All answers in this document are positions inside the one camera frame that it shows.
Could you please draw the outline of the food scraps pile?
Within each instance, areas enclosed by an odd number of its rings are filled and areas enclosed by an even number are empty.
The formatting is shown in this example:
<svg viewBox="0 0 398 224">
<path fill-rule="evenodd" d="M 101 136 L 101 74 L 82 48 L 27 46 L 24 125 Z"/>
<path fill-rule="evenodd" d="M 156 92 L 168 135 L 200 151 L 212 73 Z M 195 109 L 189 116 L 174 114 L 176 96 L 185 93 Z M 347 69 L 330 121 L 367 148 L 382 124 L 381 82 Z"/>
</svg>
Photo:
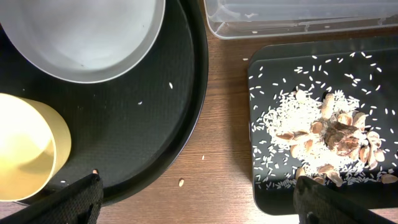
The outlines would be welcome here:
<svg viewBox="0 0 398 224">
<path fill-rule="evenodd" d="M 294 187 L 301 176 L 341 187 L 349 175 L 373 171 L 386 160 L 381 133 L 370 127 L 370 117 L 359 100 L 341 90 L 315 98 L 295 87 L 263 120 L 271 143 L 299 161 L 289 180 Z M 378 181 L 396 184 L 397 174 L 386 172 Z"/>
</svg>

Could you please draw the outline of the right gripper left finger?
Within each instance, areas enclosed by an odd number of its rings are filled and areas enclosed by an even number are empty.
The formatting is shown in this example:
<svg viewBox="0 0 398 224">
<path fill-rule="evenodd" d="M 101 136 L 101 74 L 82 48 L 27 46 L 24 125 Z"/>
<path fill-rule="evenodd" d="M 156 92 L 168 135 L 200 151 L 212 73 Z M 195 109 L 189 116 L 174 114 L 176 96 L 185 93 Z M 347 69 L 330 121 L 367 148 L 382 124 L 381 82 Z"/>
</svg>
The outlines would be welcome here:
<svg viewBox="0 0 398 224">
<path fill-rule="evenodd" d="M 103 182 L 92 173 L 28 207 L 1 219 L 3 224 L 96 224 Z"/>
</svg>

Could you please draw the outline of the black rectangular waste tray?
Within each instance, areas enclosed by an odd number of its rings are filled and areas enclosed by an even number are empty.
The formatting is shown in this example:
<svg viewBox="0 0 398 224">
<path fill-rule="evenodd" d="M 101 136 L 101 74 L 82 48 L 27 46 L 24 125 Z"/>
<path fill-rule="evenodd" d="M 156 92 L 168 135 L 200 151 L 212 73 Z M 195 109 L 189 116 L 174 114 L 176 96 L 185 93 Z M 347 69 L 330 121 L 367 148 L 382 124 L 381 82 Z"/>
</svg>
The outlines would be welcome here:
<svg viewBox="0 0 398 224">
<path fill-rule="evenodd" d="M 289 182 L 299 164 L 271 143 L 264 116 L 295 87 L 315 98 L 341 90 L 370 113 L 386 160 L 373 171 L 349 175 L 339 193 L 367 208 L 395 208 L 397 184 L 378 178 L 397 174 L 397 37 L 373 37 L 272 45 L 257 51 L 248 68 L 253 197 L 271 215 L 294 212 Z"/>
</svg>

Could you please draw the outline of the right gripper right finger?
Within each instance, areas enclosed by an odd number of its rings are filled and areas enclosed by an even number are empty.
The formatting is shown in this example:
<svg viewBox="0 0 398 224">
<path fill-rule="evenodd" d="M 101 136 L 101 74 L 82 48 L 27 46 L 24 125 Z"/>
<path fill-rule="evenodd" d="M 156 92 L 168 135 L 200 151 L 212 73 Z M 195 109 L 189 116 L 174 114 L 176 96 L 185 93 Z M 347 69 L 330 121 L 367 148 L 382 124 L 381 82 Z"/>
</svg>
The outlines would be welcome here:
<svg viewBox="0 0 398 224">
<path fill-rule="evenodd" d="M 300 223 L 393 223 L 307 176 L 298 178 L 293 204 Z"/>
</svg>

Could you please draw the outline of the grey round plate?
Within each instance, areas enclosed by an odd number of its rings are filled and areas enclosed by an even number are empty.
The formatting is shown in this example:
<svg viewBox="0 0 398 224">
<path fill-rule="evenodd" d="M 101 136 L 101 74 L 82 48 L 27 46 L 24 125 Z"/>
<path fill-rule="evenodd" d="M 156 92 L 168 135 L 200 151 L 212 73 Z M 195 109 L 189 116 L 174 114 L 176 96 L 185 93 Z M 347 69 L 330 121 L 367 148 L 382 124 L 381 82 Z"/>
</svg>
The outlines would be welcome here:
<svg viewBox="0 0 398 224">
<path fill-rule="evenodd" d="M 74 83 L 127 73 L 149 53 L 165 0 L 1 0 L 1 26 L 41 71 Z"/>
</svg>

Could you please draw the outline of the yellow bowl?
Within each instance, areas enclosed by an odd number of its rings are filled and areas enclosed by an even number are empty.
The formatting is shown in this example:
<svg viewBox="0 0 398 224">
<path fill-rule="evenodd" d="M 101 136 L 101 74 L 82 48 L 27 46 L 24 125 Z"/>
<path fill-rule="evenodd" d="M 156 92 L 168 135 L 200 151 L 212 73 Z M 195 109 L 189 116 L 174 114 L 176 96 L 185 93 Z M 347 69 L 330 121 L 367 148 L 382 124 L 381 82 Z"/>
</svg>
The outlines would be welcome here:
<svg viewBox="0 0 398 224">
<path fill-rule="evenodd" d="M 50 106 L 1 94 L 1 201 L 40 192 L 65 165 L 72 148 L 65 120 Z"/>
</svg>

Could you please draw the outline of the clear plastic waste bin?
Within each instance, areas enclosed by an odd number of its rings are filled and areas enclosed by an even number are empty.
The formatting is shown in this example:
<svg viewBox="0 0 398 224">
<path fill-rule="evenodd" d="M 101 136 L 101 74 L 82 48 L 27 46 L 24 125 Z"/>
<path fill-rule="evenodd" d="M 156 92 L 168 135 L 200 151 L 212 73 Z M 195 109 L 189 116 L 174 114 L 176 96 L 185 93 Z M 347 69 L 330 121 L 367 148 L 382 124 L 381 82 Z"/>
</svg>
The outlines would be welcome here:
<svg viewBox="0 0 398 224">
<path fill-rule="evenodd" d="M 219 39 L 346 32 L 397 26 L 397 0 L 205 0 Z"/>
</svg>

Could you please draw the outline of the round black serving tray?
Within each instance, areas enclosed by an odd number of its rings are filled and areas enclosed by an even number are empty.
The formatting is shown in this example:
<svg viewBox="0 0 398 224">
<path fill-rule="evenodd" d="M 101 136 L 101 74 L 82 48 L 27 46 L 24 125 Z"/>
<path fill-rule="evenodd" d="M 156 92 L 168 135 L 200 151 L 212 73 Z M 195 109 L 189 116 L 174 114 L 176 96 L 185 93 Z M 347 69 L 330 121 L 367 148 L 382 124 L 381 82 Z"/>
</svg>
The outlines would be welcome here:
<svg viewBox="0 0 398 224">
<path fill-rule="evenodd" d="M 53 78 L 1 34 L 1 91 L 36 100 L 66 121 L 72 149 L 33 204 L 98 170 L 104 205 L 128 198 L 161 176 L 186 145 L 208 79 L 205 26 L 196 1 L 167 1 L 159 36 L 126 74 L 98 84 Z"/>
</svg>

